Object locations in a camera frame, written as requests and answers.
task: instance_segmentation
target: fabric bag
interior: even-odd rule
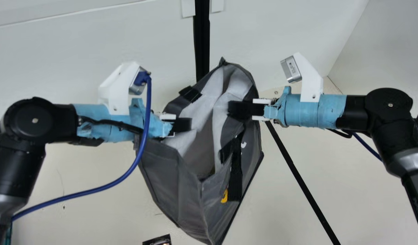
[[[139,169],[154,202],[199,241],[222,244],[263,152],[260,126],[229,116],[229,101],[259,97],[251,74],[221,59],[179,92],[164,112],[192,118],[191,130],[148,141]]]

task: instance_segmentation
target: black pole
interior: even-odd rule
[[[209,73],[210,58],[210,0],[195,0],[193,17],[193,46],[197,82]]]

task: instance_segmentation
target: light blue tape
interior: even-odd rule
[[[290,93],[285,87],[274,105],[265,107],[264,117],[278,119],[284,126],[318,127],[336,129],[336,120],[345,109],[345,95],[321,95],[318,103],[300,102],[300,95]]]
[[[103,104],[74,104],[76,113],[79,116],[86,116],[94,120],[108,119],[122,121],[125,124],[143,128],[145,118],[145,106],[142,99],[134,98],[128,108],[130,115],[110,115],[109,110]],[[150,130],[148,137],[166,137],[171,129],[172,123],[161,121],[157,116],[150,115]],[[121,142],[134,140],[134,134],[126,130],[120,130],[111,125],[94,125],[84,122],[77,128],[77,136],[84,138],[101,138],[105,142]]]

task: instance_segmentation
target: yellow label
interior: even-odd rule
[[[227,202],[227,196],[228,196],[228,194],[229,194],[229,191],[226,189],[224,191],[224,196],[221,199],[221,203],[226,203]]]

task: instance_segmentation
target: blue cable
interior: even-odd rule
[[[372,153],[372,155],[374,155],[375,157],[377,157],[377,159],[379,159],[382,162],[382,158],[380,157],[380,155],[374,150],[372,149],[362,138],[360,138],[359,135],[357,135],[357,133],[353,132],[353,136],[363,145],[365,146],[365,148],[367,150],[369,150],[369,152]]]
[[[125,180],[133,172],[133,170],[135,170],[136,166],[141,161],[142,153],[144,152],[145,144],[146,144],[147,138],[148,138],[148,130],[149,130],[149,125],[150,125],[151,81],[147,80],[146,82],[147,82],[148,87],[147,87],[147,99],[146,99],[147,100],[147,106],[146,106],[146,109],[145,109],[144,131],[142,133],[141,144],[140,144],[139,151],[138,151],[138,154],[136,156],[136,159],[134,160],[131,167],[127,170],[127,172],[125,172],[125,174],[123,174],[121,177],[117,178],[116,180],[112,181],[111,183],[105,184],[103,186],[100,186],[100,187],[97,187],[97,188],[94,188],[94,189],[90,189],[90,190],[87,190],[87,191],[81,191],[81,192],[77,192],[77,193],[74,193],[74,194],[69,194],[69,195],[66,195],[66,196],[63,196],[63,197],[58,197],[58,198],[49,200],[47,202],[40,203],[40,204],[37,204],[37,205],[32,206],[30,208],[27,208],[27,209],[15,214],[12,217],[12,221],[15,221],[15,220],[21,218],[22,216],[25,216],[26,214],[29,214],[33,211],[36,211],[36,210],[41,209],[41,208],[45,208],[46,206],[50,206],[50,205],[53,205],[53,204],[58,203],[58,202],[62,202],[62,201],[65,201],[65,200],[70,200],[70,199],[73,199],[73,198],[94,194],[94,193],[112,188],[115,185],[121,183],[123,180]]]

